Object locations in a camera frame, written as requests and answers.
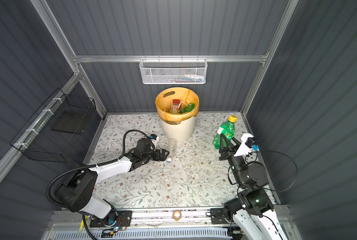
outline trash can handle hole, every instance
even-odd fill
[[[175,93],[176,93],[175,91],[171,91],[171,92],[169,92],[169,93],[164,94],[162,97],[163,97],[163,98],[166,98],[167,96],[173,95],[173,94],[175,94]]]

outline bottle cap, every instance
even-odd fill
[[[236,122],[237,121],[237,117],[235,115],[230,115],[228,118],[229,122]]]

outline white mesh basket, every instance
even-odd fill
[[[152,62],[140,60],[141,78],[144,84],[204,84],[208,63]]]

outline wire basket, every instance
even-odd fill
[[[204,84],[208,63],[152,62],[140,60],[141,78],[144,84]]]
[[[63,94],[51,108],[43,110],[45,114],[32,129],[25,130],[24,141],[15,142],[15,137],[11,146],[35,161],[73,160],[75,146],[95,109],[91,98]]]

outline leaf pattern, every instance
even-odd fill
[[[213,147],[218,127],[230,115],[238,116],[235,135],[247,132],[240,113],[198,113],[192,137],[177,144],[177,157],[172,163],[149,162],[134,171],[118,174],[95,186],[93,194],[106,199],[116,208],[152,208],[186,206],[220,206],[236,196],[230,185],[229,164],[219,161]],[[108,115],[105,127],[95,147],[90,164],[115,159],[121,154],[123,134],[137,129],[160,137],[157,149],[167,145],[157,114]],[[135,147],[143,135],[130,132],[126,137],[126,151]],[[267,192],[274,202],[271,192]]]

